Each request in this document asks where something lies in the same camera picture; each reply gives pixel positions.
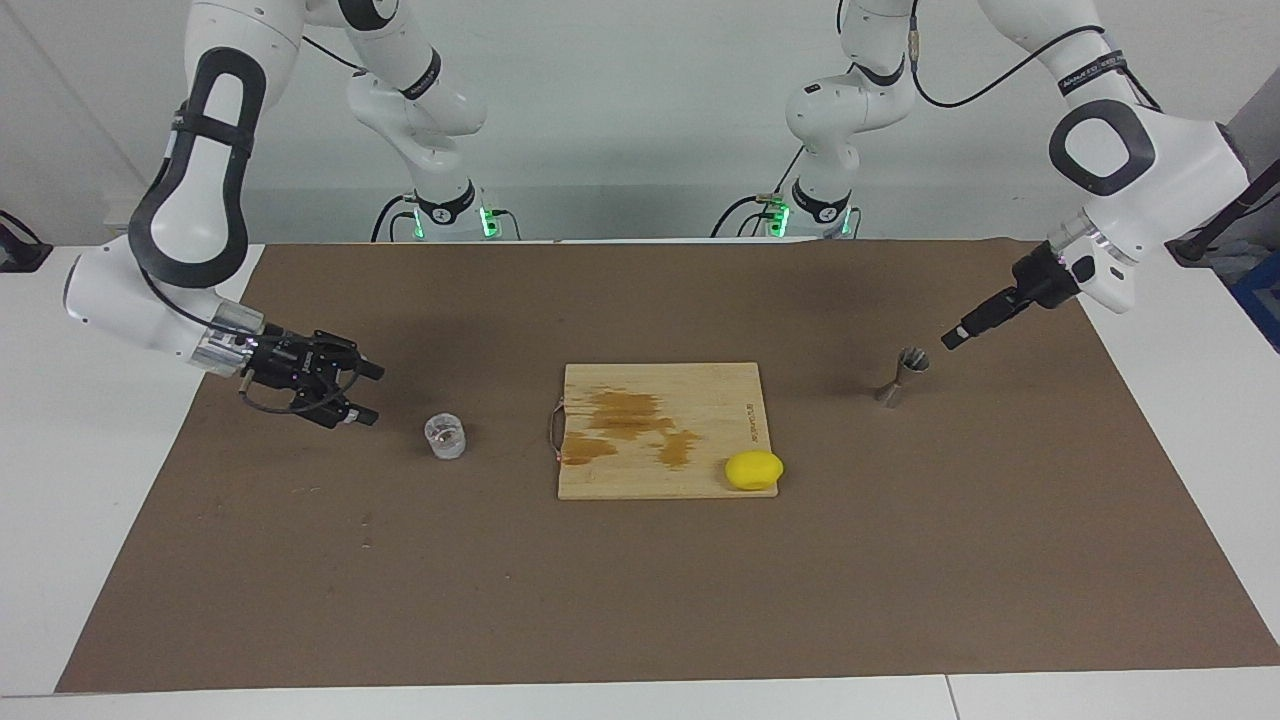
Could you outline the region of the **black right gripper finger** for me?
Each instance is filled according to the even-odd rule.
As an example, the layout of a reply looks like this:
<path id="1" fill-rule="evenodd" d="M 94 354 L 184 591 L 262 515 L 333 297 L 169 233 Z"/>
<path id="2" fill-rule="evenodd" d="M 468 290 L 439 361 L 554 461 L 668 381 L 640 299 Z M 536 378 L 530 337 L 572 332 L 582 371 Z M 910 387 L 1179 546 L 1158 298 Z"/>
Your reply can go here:
<path id="1" fill-rule="evenodd" d="M 315 331 L 310 340 L 314 351 L 311 365 L 316 372 L 348 372 L 370 380 L 380 380 L 385 375 L 385 368 L 366 359 L 351 340 L 325 331 Z"/>
<path id="2" fill-rule="evenodd" d="M 352 404 L 340 391 L 324 387 L 297 389 L 291 414 L 326 429 L 344 424 L 372 427 L 380 418 L 378 411 Z"/>

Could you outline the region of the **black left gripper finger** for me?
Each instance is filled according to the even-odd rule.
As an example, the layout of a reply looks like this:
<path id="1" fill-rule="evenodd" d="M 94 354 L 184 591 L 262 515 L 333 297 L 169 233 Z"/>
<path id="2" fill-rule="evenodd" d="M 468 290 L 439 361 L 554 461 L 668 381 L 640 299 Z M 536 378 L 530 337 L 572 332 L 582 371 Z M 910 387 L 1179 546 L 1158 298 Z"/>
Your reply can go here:
<path id="1" fill-rule="evenodd" d="M 1023 296 L 1016 287 L 1007 287 L 992 295 L 972 311 L 942 337 L 942 345 L 954 351 L 969 340 L 1001 327 L 1023 311 Z"/>

